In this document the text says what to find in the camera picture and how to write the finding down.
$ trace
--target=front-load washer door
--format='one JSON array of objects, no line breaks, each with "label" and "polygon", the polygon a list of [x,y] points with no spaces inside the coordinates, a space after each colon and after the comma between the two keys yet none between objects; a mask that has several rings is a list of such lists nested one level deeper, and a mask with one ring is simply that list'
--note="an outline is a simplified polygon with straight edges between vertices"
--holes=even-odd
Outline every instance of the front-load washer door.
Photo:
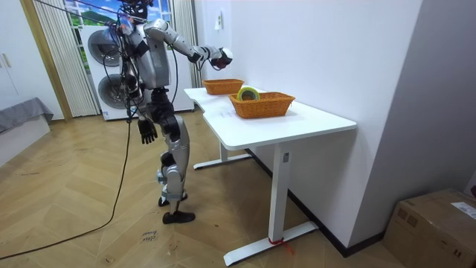
[{"label": "front-load washer door", "polygon": [[103,100],[103,102],[108,106],[116,109],[125,109],[125,85],[124,83],[121,85],[120,80],[121,77],[119,74],[110,74],[109,77],[104,77],[99,82],[97,92],[99,98],[101,98],[101,100]]},{"label": "front-load washer door", "polygon": [[114,41],[105,36],[107,32],[95,31],[88,40],[89,52],[95,60],[106,66],[119,66],[119,48]]}]

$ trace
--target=striped curtain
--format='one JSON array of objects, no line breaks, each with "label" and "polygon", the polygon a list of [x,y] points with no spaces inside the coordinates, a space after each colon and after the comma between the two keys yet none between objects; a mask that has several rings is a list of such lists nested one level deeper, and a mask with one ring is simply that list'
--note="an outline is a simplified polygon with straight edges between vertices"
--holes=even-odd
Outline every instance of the striped curtain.
[{"label": "striped curtain", "polygon": [[[43,0],[65,9],[62,0]],[[73,117],[98,115],[99,106],[64,11],[33,1]]]},{"label": "striped curtain", "polygon": [[[177,33],[181,34],[191,45],[197,45],[195,14],[192,0],[170,0],[172,23]],[[201,87],[202,79],[195,64],[189,63],[192,86]]]}]

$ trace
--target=brown basket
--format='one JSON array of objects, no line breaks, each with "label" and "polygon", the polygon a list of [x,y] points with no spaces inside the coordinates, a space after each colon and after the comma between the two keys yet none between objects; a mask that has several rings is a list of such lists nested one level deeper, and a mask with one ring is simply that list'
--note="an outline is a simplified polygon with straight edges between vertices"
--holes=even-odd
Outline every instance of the brown basket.
[{"label": "brown basket", "polygon": [[210,95],[238,93],[244,81],[238,79],[203,80],[203,85]]},{"label": "brown basket", "polygon": [[237,94],[228,96],[241,118],[267,118],[285,115],[295,99],[279,92],[260,93],[259,100],[237,100]]}]

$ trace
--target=washing machine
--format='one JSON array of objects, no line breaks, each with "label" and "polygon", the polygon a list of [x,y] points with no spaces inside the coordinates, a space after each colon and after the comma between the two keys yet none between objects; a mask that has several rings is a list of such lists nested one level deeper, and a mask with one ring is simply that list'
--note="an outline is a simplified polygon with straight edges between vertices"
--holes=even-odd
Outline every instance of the washing machine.
[{"label": "washing machine", "polygon": [[[118,50],[113,41],[106,38],[103,31],[106,26],[80,26],[80,36],[83,41],[86,59],[88,60],[89,70],[94,84],[95,91],[98,96],[100,108],[103,111],[105,120],[114,120],[127,118],[126,108],[123,100],[118,94],[120,91],[120,55],[118,52],[110,52]],[[173,103],[175,111],[193,110],[194,105],[191,99],[184,92],[184,89],[192,88],[192,80],[190,74],[190,64],[186,57],[176,53],[178,65],[178,89],[176,99]],[[175,60],[171,50],[167,50],[167,58],[170,65],[170,85],[167,87],[167,93],[172,100],[175,93],[177,77]],[[149,100],[151,91],[145,91],[145,98]]]},{"label": "washing machine", "polygon": [[94,90],[104,119],[127,118],[126,107],[119,88],[120,54],[116,44],[104,35],[105,29],[107,29],[106,26],[79,26]]}]

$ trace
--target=yellow tape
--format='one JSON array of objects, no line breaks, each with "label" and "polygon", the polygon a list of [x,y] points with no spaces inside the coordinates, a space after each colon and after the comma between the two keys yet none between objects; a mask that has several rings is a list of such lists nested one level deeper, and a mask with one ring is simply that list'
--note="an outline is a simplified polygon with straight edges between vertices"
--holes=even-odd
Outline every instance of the yellow tape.
[{"label": "yellow tape", "polygon": [[242,87],[237,94],[238,101],[254,101],[260,99],[260,93],[250,86]]}]

